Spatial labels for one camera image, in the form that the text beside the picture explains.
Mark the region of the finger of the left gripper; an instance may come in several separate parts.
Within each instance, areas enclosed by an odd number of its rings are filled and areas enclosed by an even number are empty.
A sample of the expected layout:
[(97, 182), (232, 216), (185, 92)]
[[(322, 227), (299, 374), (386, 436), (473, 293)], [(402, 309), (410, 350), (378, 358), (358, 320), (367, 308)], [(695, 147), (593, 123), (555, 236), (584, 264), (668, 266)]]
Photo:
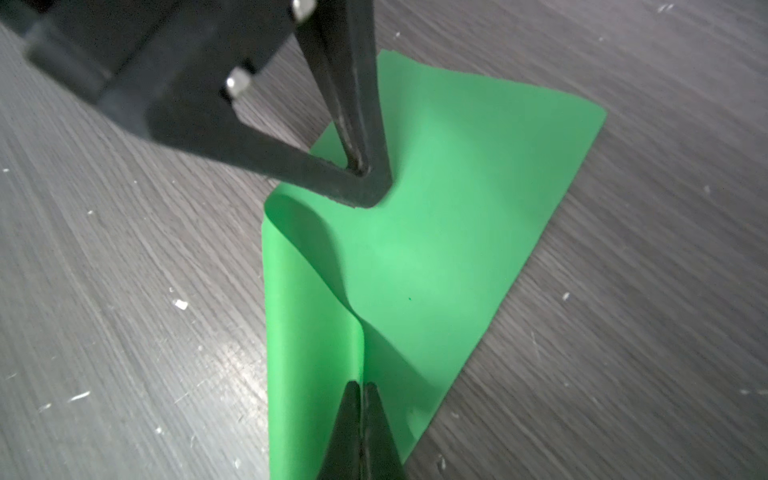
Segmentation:
[[(225, 95), (235, 68), (264, 67), (290, 37), (328, 107), (343, 165), (242, 123)], [(182, 1), (104, 89), (98, 108), (136, 136), (369, 208), (393, 182), (375, 56), (369, 1), (320, 1), (303, 21), (288, 1)]]

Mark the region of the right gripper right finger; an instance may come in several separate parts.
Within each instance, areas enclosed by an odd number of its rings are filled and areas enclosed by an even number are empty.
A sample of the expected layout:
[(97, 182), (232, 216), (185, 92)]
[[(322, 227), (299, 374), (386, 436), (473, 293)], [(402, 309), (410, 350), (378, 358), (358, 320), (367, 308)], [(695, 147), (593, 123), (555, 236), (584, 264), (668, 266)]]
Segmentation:
[(371, 382), (362, 387), (361, 478), (407, 479), (378, 388)]

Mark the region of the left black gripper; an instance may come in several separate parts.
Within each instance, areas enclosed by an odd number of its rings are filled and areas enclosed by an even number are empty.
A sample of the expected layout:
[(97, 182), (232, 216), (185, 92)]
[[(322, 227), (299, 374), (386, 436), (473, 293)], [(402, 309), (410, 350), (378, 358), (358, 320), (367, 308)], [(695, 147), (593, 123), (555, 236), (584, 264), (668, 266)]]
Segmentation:
[(135, 135), (250, 135), (227, 81), (298, 24), (289, 1), (4, 1), (25, 56)]

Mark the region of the green square paper sheet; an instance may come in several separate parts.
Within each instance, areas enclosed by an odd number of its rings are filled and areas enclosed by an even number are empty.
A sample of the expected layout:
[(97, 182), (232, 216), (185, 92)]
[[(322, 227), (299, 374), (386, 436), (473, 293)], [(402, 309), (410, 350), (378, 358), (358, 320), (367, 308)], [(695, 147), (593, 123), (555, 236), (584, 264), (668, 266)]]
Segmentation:
[(408, 456), (606, 120), (576, 95), (377, 59), (394, 183), (370, 209), (289, 184), (264, 205), (270, 467), (317, 476), (345, 385)]

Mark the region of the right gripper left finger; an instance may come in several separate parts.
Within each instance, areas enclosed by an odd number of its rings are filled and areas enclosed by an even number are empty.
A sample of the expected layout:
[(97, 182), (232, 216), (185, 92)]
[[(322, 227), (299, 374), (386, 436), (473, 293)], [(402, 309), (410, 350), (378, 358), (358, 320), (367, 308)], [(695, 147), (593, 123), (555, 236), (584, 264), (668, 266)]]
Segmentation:
[(361, 387), (358, 382), (350, 381), (344, 388), (317, 479), (361, 478), (361, 418)]

